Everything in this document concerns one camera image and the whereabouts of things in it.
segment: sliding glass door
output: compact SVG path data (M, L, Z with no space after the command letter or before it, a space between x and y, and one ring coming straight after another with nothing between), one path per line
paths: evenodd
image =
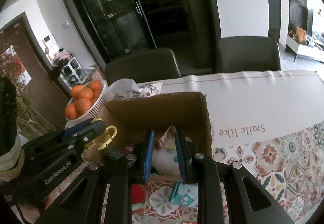
M155 47L138 0L78 0L109 60Z

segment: white plastic basket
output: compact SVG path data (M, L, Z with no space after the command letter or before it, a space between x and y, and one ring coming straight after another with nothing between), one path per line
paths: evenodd
M98 116L101 106L105 102L107 102L108 95L109 95L107 82L101 81L101 83L102 83L102 92L101 92L100 96L98 97L98 99L95 101L95 103L91 106L91 108L85 114L81 115L79 118L74 119L74 120L67 119L68 121L71 121L74 124L79 124L80 122L83 122L89 118L96 118ZM85 85L85 87L89 87L89 85L90 85L90 82L88 82ZM68 104L74 103L74 102L75 102L75 100L72 98Z

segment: basket of oranges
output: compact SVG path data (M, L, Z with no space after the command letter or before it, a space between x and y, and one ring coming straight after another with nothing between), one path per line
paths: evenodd
M107 82L93 80L86 85L75 85L72 99L65 108L65 116L76 124L98 116L101 106L107 101Z

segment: white tablecloth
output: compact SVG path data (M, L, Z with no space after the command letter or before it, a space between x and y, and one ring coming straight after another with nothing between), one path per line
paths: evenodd
M162 82L161 93L200 91L206 96L213 148L252 145L324 121L324 83L312 71L212 74ZM298 224L306 223L319 199L297 218ZM289 207L292 201L285 203Z

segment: cardboard box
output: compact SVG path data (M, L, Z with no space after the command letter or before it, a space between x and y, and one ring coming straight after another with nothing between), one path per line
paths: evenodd
M160 94L147 98L131 98L106 102L99 118L107 126L114 125L117 135L109 146L126 146L142 142L148 129L161 136L170 125L183 128L200 152L212 156L212 138L207 103L200 92ZM95 143L103 142L103 136ZM91 162L105 164L95 146L85 153Z

